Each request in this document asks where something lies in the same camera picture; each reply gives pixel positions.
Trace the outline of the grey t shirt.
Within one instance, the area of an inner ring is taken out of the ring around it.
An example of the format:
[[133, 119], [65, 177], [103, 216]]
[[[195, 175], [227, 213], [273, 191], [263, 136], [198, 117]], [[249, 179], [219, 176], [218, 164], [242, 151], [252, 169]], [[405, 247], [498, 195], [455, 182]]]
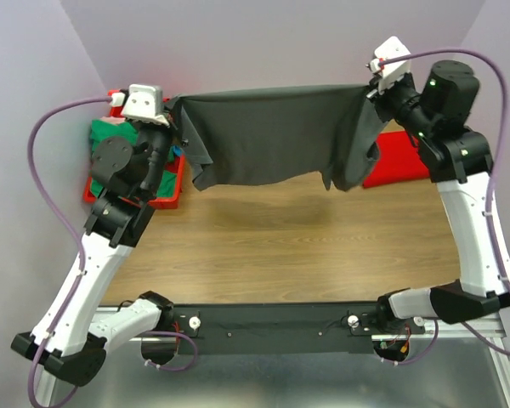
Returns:
[[178, 96], [168, 103], [198, 190], [276, 184], [318, 172], [347, 191], [380, 158], [385, 123], [365, 85], [263, 88]]

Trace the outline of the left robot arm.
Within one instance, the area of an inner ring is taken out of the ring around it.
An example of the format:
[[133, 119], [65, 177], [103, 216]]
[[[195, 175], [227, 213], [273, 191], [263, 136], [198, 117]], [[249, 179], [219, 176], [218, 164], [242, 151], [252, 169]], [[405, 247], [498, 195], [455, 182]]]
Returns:
[[155, 210], [173, 134], [167, 125], [141, 123], [135, 144], [114, 136], [93, 155], [93, 177], [103, 190], [76, 237], [78, 254], [47, 313], [11, 343], [13, 351], [74, 387], [93, 380], [108, 353], [139, 334], [173, 327], [173, 303], [154, 292], [106, 320], [94, 313], [111, 279], [140, 241]]

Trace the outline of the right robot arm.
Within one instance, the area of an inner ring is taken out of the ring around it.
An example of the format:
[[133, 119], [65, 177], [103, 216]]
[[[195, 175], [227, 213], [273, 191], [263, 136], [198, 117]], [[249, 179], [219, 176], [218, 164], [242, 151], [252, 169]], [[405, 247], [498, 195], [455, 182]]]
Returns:
[[417, 92], [406, 72], [382, 89], [384, 69], [371, 80], [367, 98], [382, 119], [395, 120], [416, 147], [436, 185], [460, 261], [459, 279], [423, 289], [382, 295], [374, 312], [376, 327], [395, 332], [413, 317], [462, 323], [510, 307], [510, 259], [496, 201], [486, 191], [494, 167], [486, 137], [466, 126], [479, 80], [469, 65], [454, 60], [433, 64]]

